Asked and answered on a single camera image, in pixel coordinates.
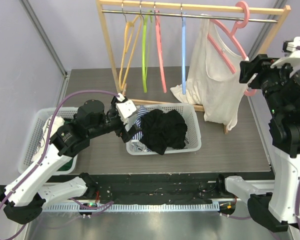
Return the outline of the blue striped tank top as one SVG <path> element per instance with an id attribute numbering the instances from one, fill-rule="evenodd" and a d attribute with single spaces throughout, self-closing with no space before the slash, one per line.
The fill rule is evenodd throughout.
<path id="1" fill-rule="evenodd" d="M 148 112 L 149 111 L 143 105 L 140 105 L 136 114 L 134 125 L 136 125 L 138 128 L 141 128 L 141 117 L 147 114 Z M 143 137 L 143 132 L 142 131 L 137 132 L 131 139 L 132 145 L 136 147 L 137 151 L 150 152 L 151 150 L 145 144 L 140 142 L 142 137 Z"/>

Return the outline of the pink hanger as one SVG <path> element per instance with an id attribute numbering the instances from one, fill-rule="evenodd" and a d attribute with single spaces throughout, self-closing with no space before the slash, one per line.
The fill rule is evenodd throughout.
<path id="1" fill-rule="evenodd" d="M 158 61 L 159 61 L 160 79 L 162 84 L 162 90 L 164 93 L 166 93 L 167 86 L 166 86 L 164 63 L 163 63 L 161 25 L 160 25 L 160 16 L 158 15 L 160 11 L 157 10 L 155 3 L 153 9 L 154 9 L 154 18 L 155 18 L 155 33 L 156 33 L 156 45 L 157 45 L 157 54 L 158 54 Z"/>
<path id="2" fill-rule="evenodd" d="M 238 29 L 243 29 L 247 26 L 249 19 L 250 19 L 250 8 L 248 4 L 245 1 L 238 1 L 235 5 L 236 7 L 239 7 L 243 10 L 243 20 L 236 20 L 232 26 L 232 29 L 228 29 L 219 19 L 211 19 L 210 21 L 215 25 L 218 26 L 225 35 L 229 38 L 231 43 L 234 45 L 234 47 L 238 50 L 239 56 L 241 60 L 247 60 L 248 56 L 243 49 L 242 45 L 239 43 L 237 38 L 235 37 L 235 34 Z M 230 72 L 234 75 L 236 73 L 235 65 L 230 60 L 230 58 L 225 53 L 225 48 L 221 47 L 212 37 L 212 35 L 209 33 L 207 35 L 207 39 L 212 44 L 214 49 L 218 52 L 221 59 L 224 61 Z"/>

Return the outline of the black tank top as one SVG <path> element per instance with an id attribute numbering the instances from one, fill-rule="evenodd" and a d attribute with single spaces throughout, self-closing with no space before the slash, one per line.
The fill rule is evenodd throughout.
<path id="1" fill-rule="evenodd" d="M 154 109 L 140 118 L 140 142 L 152 152 L 164 155 L 167 148 L 184 149 L 188 126 L 177 110 Z"/>

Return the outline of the white tank top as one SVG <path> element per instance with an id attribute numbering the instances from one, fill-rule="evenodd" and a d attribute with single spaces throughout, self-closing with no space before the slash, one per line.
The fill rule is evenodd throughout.
<path id="1" fill-rule="evenodd" d="M 220 37 L 211 19 L 202 19 L 188 76 L 186 93 L 181 85 L 170 88 L 181 103 L 202 105 L 204 120 L 223 124 L 227 131 L 238 122 L 238 109 L 247 85 L 239 82 L 241 55 Z"/>

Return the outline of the white basket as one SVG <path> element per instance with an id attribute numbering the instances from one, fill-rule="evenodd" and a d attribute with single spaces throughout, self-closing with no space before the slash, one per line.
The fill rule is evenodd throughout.
<path id="1" fill-rule="evenodd" d="M 154 109 L 159 109 L 164 113 L 172 110 L 176 110 L 185 120 L 187 125 L 187 132 L 185 135 L 185 147 L 183 149 L 174 149 L 168 147 L 165 150 L 165 154 L 179 154 L 187 152 L 198 151 L 201 146 L 201 131 L 198 123 L 197 114 L 193 105 L 188 103 L 169 103 L 165 102 L 163 104 L 144 104 L 143 105 L 147 111 L 152 111 Z M 142 156 L 142 155 L 155 155 L 156 152 L 149 151 L 148 148 L 142 144 L 139 140 L 130 140 L 126 143 L 126 150 L 130 155 Z"/>
<path id="2" fill-rule="evenodd" d="M 74 114 L 77 113 L 77 110 L 78 107 L 62 107 L 58 111 L 57 116 L 62 117 L 63 119 L 72 119 Z M 51 107 L 43 108 L 36 113 L 30 125 L 29 133 L 25 139 L 25 144 L 23 145 L 21 160 L 18 165 L 18 172 L 20 174 L 22 174 L 32 164 L 32 157 L 39 148 L 39 143 L 43 134 L 42 128 L 44 127 L 46 120 L 53 115 L 54 111 L 55 107 Z M 60 176 L 71 174 L 75 170 L 77 158 L 78 156 L 75 156 L 73 160 L 67 163 L 68 165 L 71 164 L 70 167 L 66 167 L 67 170 L 61 170 L 66 166 L 64 165 L 53 175 Z"/>

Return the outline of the light blue hanger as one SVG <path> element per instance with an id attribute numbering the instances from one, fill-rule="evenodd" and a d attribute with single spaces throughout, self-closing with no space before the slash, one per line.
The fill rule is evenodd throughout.
<path id="1" fill-rule="evenodd" d="M 181 85 L 182 94 L 186 95 L 186 21 L 183 17 L 183 5 L 180 5 L 181 11 Z"/>

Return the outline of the yellow hanger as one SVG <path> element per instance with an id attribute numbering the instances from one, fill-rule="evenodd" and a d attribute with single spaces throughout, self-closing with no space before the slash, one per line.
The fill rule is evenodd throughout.
<path id="1" fill-rule="evenodd" d="M 123 51 L 120 63 L 120 70 L 118 75 L 118 86 L 119 90 L 122 92 L 127 82 L 128 73 L 131 67 L 131 62 L 134 57 L 137 41 L 141 32 L 141 27 L 143 25 L 143 18 L 141 15 L 137 14 L 132 21 L 128 21 L 125 17 L 126 24 L 123 36 Z M 130 57 L 128 59 L 126 69 L 124 72 L 126 55 L 130 51 Z"/>

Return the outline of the lime green hanger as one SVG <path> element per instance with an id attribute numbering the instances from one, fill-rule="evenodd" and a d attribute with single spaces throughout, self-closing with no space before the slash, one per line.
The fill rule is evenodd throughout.
<path id="1" fill-rule="evenodd" d="M 141 41 L 141 76 L 142 76 L 142 86 L 143 92 L 147 93 L 147 76 L 148 76 L 148 66 L 150 51 L 152 46 L 152 28 L 153 28 L 153 17 L 146 14 L 143 17 L 143 28 L 142 28 L 142 41 Z"/>

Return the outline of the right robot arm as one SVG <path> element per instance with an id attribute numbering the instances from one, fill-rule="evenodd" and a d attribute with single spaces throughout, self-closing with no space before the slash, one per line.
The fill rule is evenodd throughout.
<path id="1" fill-rule="evenodd" d="M 271 232 L 293 226 L 300 230 L 300 70 L 296 57 L 273 58 L 258 54 L 240 62 L 239 82 L 261 90 L 269 108 L 269 132 L 275 153 L 273 191 L 253 186 L 241 176 L 219 177 L 216 193 L 241 199 L 250 217 Z"/>

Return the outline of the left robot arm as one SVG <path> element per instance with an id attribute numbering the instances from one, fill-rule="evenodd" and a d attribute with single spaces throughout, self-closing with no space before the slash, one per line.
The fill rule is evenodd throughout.
<path id="1" fill-rule="evenodd" d="M 88 100 L 77 109 L 73 119 L 58 128 L 48 140 L 47 153 L 43 159 L 34 161 L 22 175 L 8 185 L 0 185 L 0 201 L 9 220 L 24 225 L 37 218 L 43 209 L 64 200 L 76 197 L 92 199 L 98 185 L 86 172 L 72 180 L 45 187 L 46 181 L 82 150 L 90 140 L 111 132 L 128 142 L 140 131 L 136 125 L 126 130 L 129 117 L 137 112 L 132 100 L 112 99 L 110 109 L 105 112 L 99 100 Z"/>

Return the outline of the wooden clothes rack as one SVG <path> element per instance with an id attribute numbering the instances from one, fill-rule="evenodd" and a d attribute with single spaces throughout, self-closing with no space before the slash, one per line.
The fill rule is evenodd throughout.
<path id="1" fill-rule="evenodd" d="M 203 4 L 183 4 L 183 3 L 165 3 L 165 2 L 150 2 L 150 1 L 136 1 L 136 0 L 98 0 L 96 2 L 99 19 L 101 23 L 101 29 L 103 32 L 106 49 L 109 57 L 109 61 L 111 64 L 111 70 L 113 74 L 113 79 L 115 82 L 115 87 L 118 91 L 119 84 L 118 84 L 118 77 L 119 77 L 119 71 L 120 69 L 116 69 L 115 59 L 112 51 L 112 46 L 110 42 L 110 36 L 108 33 L 107 23 L 105 19 L 105 10 L 103 9 L 104 5 L 113 5 L 113 6 L 128 6 L 128 7 L 140 7 L 140 8 L 152 8 L 153 9 L 153 16 L 154 14 L 154 4 L 156 6 L 156 9 L 179 9 L 181 10 L 181 5 L 183 10 L 191 10 L 191 11 L 201 11 L 200 18 L 202 19 L 217 19 L 220 20 L 229 30 L 232 29 L 234 23 L 236 20 L 243 20 L 244 13 L 243 10 L 240 7 L 237 6 L 220 6 L 220 5 L 203 5 Z M 256 8 L 256 7 L 249 7 L 250 15 L 251 14 L 269 14 L 278 16 L 278 19 L 274 21 L 274 26 L 268 33 L 266 39 L 264 40 L 260 52 L 264 53 L 268 47 L 270 46 L 271 41 L 274 39 L 276 34 L 278 33 L 279 29 L 283 25 L 284 21 L 288 17 L 291 7 L 289 5 L 286 5 L 284 8 Z M 225 33 L 218 27 L 217 32 L 219 36 L 222 38 L 223 42 L 237 55 L 240 55 L 238 50 L 234 47 L 234 45 L 231 43 L 229 38 L 225 35 Z M 124 62 L 124 69 L 123 72 L 126 71 L 128 61 Z M 246 91 L 244 92 L 243 96 L 253 96 L 255 94 L 254 91 L 249 91 L 248 87 Z M 201 110 L 205 114 L 205 109 L 202 105 L 199 104 L 193 104 L 194 106 L 200 106 Z M 226 129 L 226 126 L 223 125 L 224 132 L 229 132 Z"/>

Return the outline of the white printed garment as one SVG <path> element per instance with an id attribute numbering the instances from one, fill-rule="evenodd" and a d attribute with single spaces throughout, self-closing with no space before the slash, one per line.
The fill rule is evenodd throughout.
<path id="1" fill-rule="evenodd" d="M 48 139 L 48 130 L 49 130 L 49 127 L 50 127 L 50 123 L 51 123 L 51 119 L 52 119 L 52 116 L 50 116 L 44 123 L 43 127 L 42 127 L 42 135 L 41 135 L 41 139 L 40 139 L 40 142 L 38 143 L 38 146 L 34 152 L 34 155 L 32 156 L 32 159 L 31 161 L 34 162 L 35 160 L 37 160 L 38 158 L 41 157 L 43 151 L 44 151 L 44 148 L 45 148 L 45 145 L 46 145 L 46 141 Z M 56 133 L 56 131 L 58 130 L 59 127 L 63 126 L 65 124 L 65 120 L 60 117 L 60 116 L 56 116 L 54 118 L 54 121 L 52 123 L 52 129 L 51 129 L 51 133 L 50 133 L 50 136 L 52 137 L 53 134 Z"/>

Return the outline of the dark green garment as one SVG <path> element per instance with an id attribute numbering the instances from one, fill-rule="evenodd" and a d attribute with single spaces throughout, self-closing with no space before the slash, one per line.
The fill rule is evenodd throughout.
<path id="1" fill-rule="evenodd" d="M 70 161 L 68 161 L 67 163 L 65 163 L 63 166 L 61 166 L 59 169 L 58 169 L 58 171 L 60 171 L 60 172 L 65 172 L 65 171 L 68 171 L 68 170 L 70 170 L 71 169 L 71 167 L 72 167 L 72 165 L 73 165 L 73 158 L 70 160 Z"/>

